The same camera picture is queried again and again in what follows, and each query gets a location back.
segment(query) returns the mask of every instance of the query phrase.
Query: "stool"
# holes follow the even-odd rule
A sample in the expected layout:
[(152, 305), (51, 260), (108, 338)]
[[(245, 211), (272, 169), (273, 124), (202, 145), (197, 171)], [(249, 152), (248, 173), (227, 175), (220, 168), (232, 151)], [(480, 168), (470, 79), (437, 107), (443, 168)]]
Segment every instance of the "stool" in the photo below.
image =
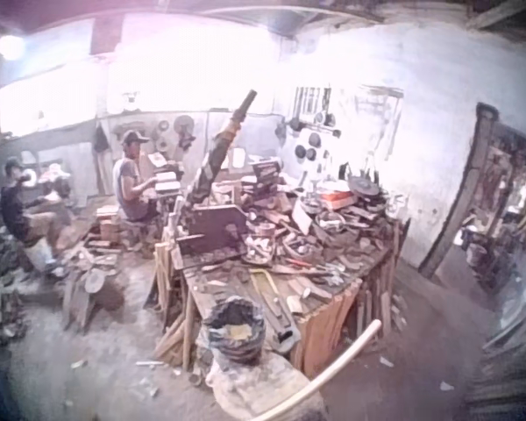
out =
[(132, 222), (128, 219), (121, 218), (121, 228), (129, 232), (132, 235), (134, 244), (140, 241), (141, 244), (146, 243), (146, 237), (148, 236), (148, 223), (146, 222)]

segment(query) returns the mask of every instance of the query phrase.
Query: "long cylindrical pipe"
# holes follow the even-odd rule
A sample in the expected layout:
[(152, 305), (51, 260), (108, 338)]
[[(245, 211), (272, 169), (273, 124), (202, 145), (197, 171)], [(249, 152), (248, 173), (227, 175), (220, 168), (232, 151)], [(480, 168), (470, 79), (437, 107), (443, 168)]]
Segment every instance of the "long cylindrical pipe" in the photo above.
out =
[(309, 385), (294, 393), (290, 398), (279, 403), (271, 410), (268, 410), (264, 414), (253, 418), (252, 421), (271, 421), (276, 419), (278, 416), (294, 408), (298, 403), (305, 401), (310, 396), (315, 394), (339, 371), (345, 368), (345, 366), (354, 357), (356, 357), (360, 351), (362, 351), (362, 349), (366, 346), (370, 339), (374, 337), (381, 327), (382, 322), (380, 320), (373, 320), (373, 322), (366, 328), (362, 335), (360, 335), (357, 340), (355, 340), (354, 343), (349, 346), (349, 349), (347, 349), (339, 358), (337, 358), (333, 364), (327, 367), (318, 377), (312, 380)]

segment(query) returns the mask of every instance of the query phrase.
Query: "window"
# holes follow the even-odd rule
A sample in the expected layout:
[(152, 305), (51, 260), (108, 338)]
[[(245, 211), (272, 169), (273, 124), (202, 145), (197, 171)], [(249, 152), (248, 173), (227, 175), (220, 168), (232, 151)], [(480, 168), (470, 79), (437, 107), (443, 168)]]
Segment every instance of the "window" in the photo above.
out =
[(96, 116), (97, 72), (92, 63), (63, 68), (0, 89), (0, 130), (24, 136)]

